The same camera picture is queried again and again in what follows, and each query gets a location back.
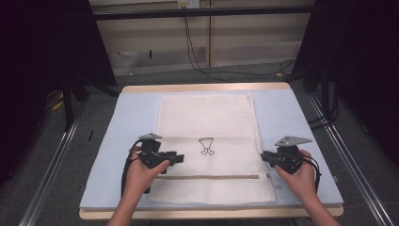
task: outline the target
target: forearm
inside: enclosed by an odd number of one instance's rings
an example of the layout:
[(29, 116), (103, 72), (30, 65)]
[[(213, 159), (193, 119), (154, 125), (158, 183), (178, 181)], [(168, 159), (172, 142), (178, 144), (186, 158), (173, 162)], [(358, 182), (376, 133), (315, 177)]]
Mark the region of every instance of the forearm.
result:
[(132, 215), (136, 209), (138, 201), (140, 200), (139, 195), (125, 196), (120, 199), (120, 203), (108, 222), (108, 226), (123, 226), (131, 225)]
[(300, 199), (314, 226), (339, 226), (338, 221), (328, 212), (317, 196)]

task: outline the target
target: gray floor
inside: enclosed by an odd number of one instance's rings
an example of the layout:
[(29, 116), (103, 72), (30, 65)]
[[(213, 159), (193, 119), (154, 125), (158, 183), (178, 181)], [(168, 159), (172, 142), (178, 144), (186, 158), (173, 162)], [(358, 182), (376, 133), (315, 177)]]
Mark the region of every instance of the gray floor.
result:
[[(223, 71), (266, 73), (279, 69), (279, 64), (261, 64), (226, 67)], [(259, 76), (237, 73), (213, 73), (212, 76), (229, 82), (266, 82), (280, 81), (275, 75)], [(127, 85), (153, 84), (191, 84), (219, 83), (194, 70), (148, 73), (134, 76), (117, 77), (121, 90)], [(308, 120), (317, 118), (308, 93), (302, 88), (302, 81), (291, 84)], [(36, 225), (105, 225), (105, 221), (85, 221), (79, 218), (78, 206), (85, 189), (89, 171), (94, 162), (107, 125), (111, 120), (117, 98), (107, 96), (96, 89), (88, 88), (91, 93), (85, 104), (75, 103), (74, 108), (84, 108), (74, 137), (61, 162), (50, 192), (41, 207)], [(17, 225), (38, 188), (49, 166), (59, 141), (63, 136), (64, 112), (48, 111), (42, 119), (36, 139), (32, 142), (29, 154), (21, 160), (11, 180), (0, 187), (0, 225)], [(396, 213), (399, 211), (399, 169), (382, 152), (378, 142), (362, 130), (362, 123), (356, 114), (340, 100), (340, 115), (334, 122), (348, 149), (374, 189), (377, 197), (386, 208), (393, 223), (399, 223)], [(337, 152), (327, 131), (323, 128), (313, 130), (327, 164), (337, 182), (345, 201), (344, 213), (338, 217), (342, 225), (378, 225), (375, 216), (364, 200), (363, 195)], [(148, 221), (137, 221), (136, 225), (147, 225)]]

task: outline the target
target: cloth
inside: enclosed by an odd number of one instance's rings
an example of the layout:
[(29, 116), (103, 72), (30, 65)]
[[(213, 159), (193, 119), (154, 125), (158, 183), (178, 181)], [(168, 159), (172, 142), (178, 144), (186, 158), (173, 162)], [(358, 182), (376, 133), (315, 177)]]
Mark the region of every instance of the cloth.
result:
[(150, 201), (275, 202), (250, 94), (165, 95), (156, 134), (160, 152), (176, 151), (184, 161), (153, 181)]

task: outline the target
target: metal frame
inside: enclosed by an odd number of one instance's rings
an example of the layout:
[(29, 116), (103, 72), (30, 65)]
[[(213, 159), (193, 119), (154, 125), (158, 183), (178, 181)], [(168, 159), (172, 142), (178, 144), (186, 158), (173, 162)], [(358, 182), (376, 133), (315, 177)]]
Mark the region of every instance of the metal frame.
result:
[(257, 7), (257, 8), (189, 8), (166, 9), (146, 11), (107, 11), (94, 12), (80, 15), (47, 15), (59, 20), (126, 20), (126, 19), (150, 19), (172, 17), (200, 17), (200, 16), (232, 16), (232, 15), (256, 15), (256, 14), (288, 14), (288, 13), (327, 13), (333, 12), (335, 7), (316, 6), (286, 6), (286, 7)]
[(378, 225), (380, 226), (393, 226), (393, 222), (390, 219), (390, 216), (387, 213), (382, 201), (378, 198), (375, 194), (373, 188), (370, 186), (369, 182), (367, 181), (366, 177), (361, 172), (358, 164), (356, 163), (355, 159), (352, 157), (349, 149), (343, 142), (341, 135), (335, 129), (335, 126), (332, 123), (329, 123), (328, 120), (324, 117), (323, 108), (314, 93), (310, 94), (311, 103), (316, 111), (316, 113), (322, 119), (322, 123), (325, 125), (325, 129), (330, 136), (332, 142), (334, 143), (339, 155), (341, 156), (343, 162), (345, 163), (346, 167), (348, 168), (349, 173), (351, 174), (355, 184), (357, 185), (361, 195), (363, 196), (364, 200), (366, 201), (367, 205), (369, 206), (370, 210), (372, 211), (373, 215), (375, 216)]
[(27, 206), (19, 226), (35, 225), (36, 220), (38, 219), (38, 216), (40, 214), (40, 210), (44, 205), (44, 202), (46, 201), (47, 195), (50, 192), (50, 188), (53, 184), (53, 181), (56, 178), (56, 173), (59, 169), (59, 166), (61, 165), (62, 159), (64, 158), (64, 155), (68, 150), (68, 147), (73, 139), (73, 135), (74, 132), (76, 131), (80, 117), (84, 112), (85, 104), (86, 103), (79, 103), (79, 106), (77, 107), (76, 118), (72, 122), (70, 129), (64, 132), (64, 135), (61, 141), (59, 142), (58, 148), (56, 149), (55, 155), (50, 163), (50, 166), (48, 167), (46, 173), (44, 174), (43, 179), (40, 182), (39, 188), (35, 193), (35, 196), (33, 197), (30, 204)]

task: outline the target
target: cable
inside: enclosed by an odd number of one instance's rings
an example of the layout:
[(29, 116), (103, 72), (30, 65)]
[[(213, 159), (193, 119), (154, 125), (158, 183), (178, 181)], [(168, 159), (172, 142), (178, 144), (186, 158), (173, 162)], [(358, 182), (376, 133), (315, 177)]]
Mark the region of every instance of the cable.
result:
[(293, 222), (294, 226), (298, 226), (295, 219), (291, 218), (291, 222)]
[(322, 175), (321, 173), (320, 173), (320, 167), (319, 167), (319, 164), (317, 163), (317, 161), (314, 159), (314, 158), (312, 158), (312, 157), (309, 157), (311, 160), (308, 160), (308, 159), (303, 159), (303, 161), (304, 162), (306, 162), (306, 163), (308, 163), (308, 164), (311, 164), (312, 166), (313, 166), (313, 168), (314, 168), (314, 170), (315, 170), (315, 172), (316, 172), (316, 178), (315, 178), (315, 180), (314, 180), (314, 185), (315, 185), (315, 187), (316, 187), (316, 193), (317, 193), (317, 190), (319, 189), (319, 184), (320, 184), (320, 176)]
[(332, 100), (331, 109), (328, 111), (328, 116), (321, 116), (321, 117), (319, 117), (317, 119), (314, 119), (312, 121), (308, 121), (308, 124), (312, 124), (312, 123), (319, 122), (319, 121), (326, 121), (326, 122), (323, 122), (322, 124), (319, 124), (319, 125), (311, 127), (312, 130), (313, 129), (322, 128), (322, 127), (324, 127), (326, 125), (330, 125), (330, 124), (332, 124), (333, 122), (335, 122), (337, 120), (338, 115), (339, 115), (339, 111), (340, 111), (339, 104), (338, 104), (338, 97), (339, 97), (338, 89), (334, 85), (334, 98)]
[[(209, 75), (209, 74), (210, 74), (210, 73), (238, 73), (238, 74), (247, 74), (247, 75), (256, 75), (256, 76), (273, 75), (273, 74), (276, 74), (276, 73), (283, 72), (285, 69), (287, 69), (289, 66), (291, 66), (291, 65), (295, 62), (294, 59), (284, 60), (284, 61), (282, 61), (282, 62), (280, 63), (280, 65), (279, 65), (279, 70), (274, 71), (274, 72), (271, 72), (271, 73), (242, 73), (242, 72), (227, 72), (227, 71), (205, 72), (205, 71), (200, 67), (200, 65), (199, 65), (199, 63), (198, 63), (198, 61), (197, 61), (197, 57), (196, 57), (196, 55), (195, 55), (195, 53), (194, 53), (193, 42), (192, 42), (192, 40), (191, 40), (191, 35), (190, 35), (190, 28), (189, 28), (188, 21), (187, 21), (187, 18), (186, 18), (186, 17), (184, 17), (184, 26), (185, 26), (185, 35), (186, 35), (186, 41), (187, 41), (187, 52), (188, 52), (188, 58), (189, 58), (189, 60), (190, 60), (190, 64), (191, 64), (191, 66), (192, 66), (197, 72), (203, 73), (204, 75), (206, 75), (206, 76), (208, 76), (208, 77), (210, 77), (210, 78), (214, 78), (214, 79), (217, 79), (217, 80), (220, 80), (220, 81), (223, 81), (223, 82), (228, 82), (228, 83), (230, 83), (230, 81), (227, 81), (227, 80), (224, 80), (224, 79), (221, 79), (221, 78), (217, 78), (217, 77), (213, 77), (213, 76), (211, 76), (211, 75)], [(191, 50), (191, 52), (192, 52), (192, 54), (193, 54), (193, 57), (194, 57), (194, 60), (195, 60), (195, 62), (196, 62), (197, 67), (194, 66), (194, 63), (192, 62), (190, 50)], [(282, 65), (283, 65), (284, 63), (286, 63), (286, 62), (290, 62), (290, 63), (287, 64), (286, 66), (282, 67)]]
[(125, 185), (126, 185), (127, 171), (130, 168), (130, 165), (132, 164), (132, 162), (136, 161), (138, 159), (138, 158), (134, 158), (134, 159), (131, 158), (132, 151), (135, 150), (135, 147), (136, 147), (137, 143), (140, 143), (140, 142), (143, 142), (143, 140), (139, 139), (138, 141), (136, 141), (133, 144), (132, 148), (129, 150), (129, 155), (127, 155), (127, 157), (126, 157), (125, 165), (123, 167), (122, 178), (121, 178), (121, 182), (120, 182), (120, 195), (121, 196), (123, 195), (123, 191), (124, 191), (124, 188), (125, 188)]
[[(224, 80), (224, 79), (221, 79), (221, 78), (217, 78), (217, 77), (213, 77), (213, 76), (209, 75), (208, 73), (206, 73), (206, 72), (204, 72), (204, 71), (202, 70), (202, 68), (200, 67), (200, 65), (199, 65), (199, 63), (198, 63), (198, 61), (197, 61), (196, 54), (194, 53), (193, 42), (191, 41), (190, 29), (189, 29), (189, 27), (188, 27), (188, 21), (187, 21), (187, 18), (186, 18), (186, 17), (184, 17), (184, 26), (185, 26), (185, 37), (186, 37), (186, 40), (187, 40), (188, 59), (190, 60), (191, 66), (192, 66), (197, 72), (200, 72), (200, 73), (204, 74), (204, 75), (207, 76), (207, 77), (210, 77), (210, 78), (213, 78), (213, 79), (217, 79), (217, 80), (220, 80), (220, 81), (222, 81), (222, 82), (230, 83), (230, 81), (227, 81), (227, 80)], [(197, 64), (197, 68), (194, 66), (193, 61), (191, 60), (190, 46), (191, 46), (191, 52), (193, 53), (193, 57), (194, 57), (194, 59), (195, 59), (195, 61), (196, 61), (196, 64)]]

